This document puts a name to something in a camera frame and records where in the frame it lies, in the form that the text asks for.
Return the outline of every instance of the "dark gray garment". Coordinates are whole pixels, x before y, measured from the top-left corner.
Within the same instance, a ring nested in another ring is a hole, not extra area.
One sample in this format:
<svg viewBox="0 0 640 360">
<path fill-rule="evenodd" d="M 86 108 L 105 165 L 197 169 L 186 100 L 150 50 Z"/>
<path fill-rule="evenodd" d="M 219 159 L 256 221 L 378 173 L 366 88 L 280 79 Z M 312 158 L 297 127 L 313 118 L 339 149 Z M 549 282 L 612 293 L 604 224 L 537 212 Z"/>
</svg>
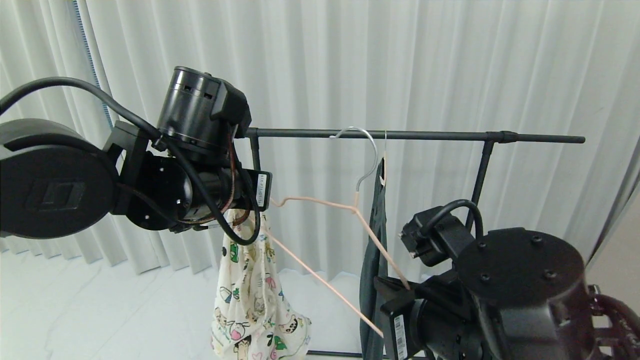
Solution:
<svg viewBox="0 0 640 360">
<path fill-rule="evenodd" d="M 380 161 L 376 172 L 369 227 L 386 249 L 387 214 L 385 212 L 385 187 L 380 183 L 380 177 L 384 177 L 384 161 L 384 159 Z M 382 306 L 383 299 L 373 287 L 373 279 L 376 276 L 387 276 L 387 260 L 380 256 L 380 250 L 369 238 L 367 250 L 364 254 L 364 262 L 362 263 L 362 272 L 360 273 L 360 311 L 371 322 L 380 327 L 380 306 Z M 362 359 L 382 359 L 385 344 L 383 339 L 362 320 L 360 321 L 360 341 L 362 343 Z"/>
</svg>

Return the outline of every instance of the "cartoon print fabric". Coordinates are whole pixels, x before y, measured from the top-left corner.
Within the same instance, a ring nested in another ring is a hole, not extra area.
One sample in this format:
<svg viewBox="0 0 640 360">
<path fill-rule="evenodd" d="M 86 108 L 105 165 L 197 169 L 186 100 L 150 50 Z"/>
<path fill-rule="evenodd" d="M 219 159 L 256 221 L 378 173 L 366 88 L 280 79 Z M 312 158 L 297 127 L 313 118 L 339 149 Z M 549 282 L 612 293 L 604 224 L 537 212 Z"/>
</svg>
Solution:
<svg viewBox="0 0 640 360">
<path fill-rule="evenodd" d="M 241 213 L 232 209 L 225 216 L 231 223 Z M 268 229 L 266 216 L 261 217 Z M 248 238 L 253 223 L 246 221 L 234 231 Z M 260 231 L 253 244 L 239 246 L 225 235 L 222 255 L 211 324 L 215 353 L 223 360 L 303 359 L 311 321 L 291 309 L 268 236 Z"/>
</svg>

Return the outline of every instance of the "sticker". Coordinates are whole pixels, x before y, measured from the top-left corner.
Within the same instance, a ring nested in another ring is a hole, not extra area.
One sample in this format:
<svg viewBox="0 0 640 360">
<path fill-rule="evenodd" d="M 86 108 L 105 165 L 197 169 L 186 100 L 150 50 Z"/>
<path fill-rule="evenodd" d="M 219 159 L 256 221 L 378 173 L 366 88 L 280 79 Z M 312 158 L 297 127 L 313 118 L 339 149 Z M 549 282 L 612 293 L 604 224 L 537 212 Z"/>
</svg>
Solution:
<svg viewBox="0 0 640 360">
<path fill-rule="evenodd" d="M 255 200 L 258 207 L 264 206 L 264 193 L 267 190 L 267 174 L 258 174 L 258 187 L 255 192 Z"/>
<path fill-rule="evenodd" d="M 394 319 L 394 327 L 396 333 L 396 349 L 398 360 L 406 359 L 409 354 L 406 349 L 406 337 L 404 335 L 404 316 L 400 315 Z"/>
</svg>

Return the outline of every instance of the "white curtain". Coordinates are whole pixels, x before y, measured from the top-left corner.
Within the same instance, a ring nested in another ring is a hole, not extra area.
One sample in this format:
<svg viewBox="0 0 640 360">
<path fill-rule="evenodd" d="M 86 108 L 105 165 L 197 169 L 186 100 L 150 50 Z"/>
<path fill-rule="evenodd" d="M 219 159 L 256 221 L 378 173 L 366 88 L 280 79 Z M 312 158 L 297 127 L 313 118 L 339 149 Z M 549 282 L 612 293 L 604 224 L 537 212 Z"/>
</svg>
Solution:
<svg viewBox="0 0 640 360">
<path fill-rule="evenodd" d="M 607 221 L 640 136 L 637 2 L 76 5 L 100 86 L 151 123 L 174 66 L 182 65 L 242 90 L 257 127 L 585 136 L 584 145 L 496 145 L 479 202 L 486 230 L 545 231 L 574 244 L 585 258 Z M 83 44 L 70 41 L 78 31 L 73 14 L 61 10 L 70 5 L 3 1 L 2 7 L 3 33 L 17 29 L 21 37 L 2 39 L 2 94 L 43 76 L 92 78 Z M 71 66 L 67 58 L 81 65 Z M 74 113 L 80 99 L 87 107 L 84 116 Z M 100 104 L 76 90 L 32 95 L 2 121 L 26 116 L 66 121 L 98 146 L 108 134 Z M 248 142 L 238 142 L 249 166 Z M 390 172 L 390 249 L 416 279 L 437 270 L 407 261 L 394 234 L 418 211 L 470 197 L 482 144 L 379 140 L 378 146 L 387 149 Z M 260 148 L 263 170 L 274 174 L 277 199 L 306 195 L 349 203 L 356 180 L 373 162 L 365 140 L 262 138 Z M 361 187 L 365 217 L 371 189 L 369 179 Z M 360 271 L 365 235 L 348 213 L 288 204 L 268 215 L 274 233 L 312 268 L 330 276 Z M 192 266 L 196 272 L 216 266 L 220 240 L 216 231 L 151 233 L 107 217 L 55 244 L 63 255 L 88 261 L 129 259 L 137 272 L 165 265 Z M 38 251 L 31 240 L 4 242 L 14 252 Z M 283 254 L 280 263 L 299 269 Z"/>
</svg>

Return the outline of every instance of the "floor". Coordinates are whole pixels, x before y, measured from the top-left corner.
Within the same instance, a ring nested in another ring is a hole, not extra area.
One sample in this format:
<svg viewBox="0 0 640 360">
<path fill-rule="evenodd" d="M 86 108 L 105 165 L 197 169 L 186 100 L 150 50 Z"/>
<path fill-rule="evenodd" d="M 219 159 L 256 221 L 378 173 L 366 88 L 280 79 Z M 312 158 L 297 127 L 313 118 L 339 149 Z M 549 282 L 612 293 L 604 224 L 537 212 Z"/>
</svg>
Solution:
<svg viewBox="0 0 640 360">
<path fill-rule="evenodd" d="M 135 275 L 125 262 L 0 256 L 0 359 L 215 359 L 209 345 L 217 269 L 160 268 Z M 311 349 L 359 352 L 358 318 L 310 275 L 284 271 L 293 308 L 313 319 Z M 332 281 L 358 304 L 358 278 Z M 308 356 L 309 359 L 337 359 Z"/>
</svg>

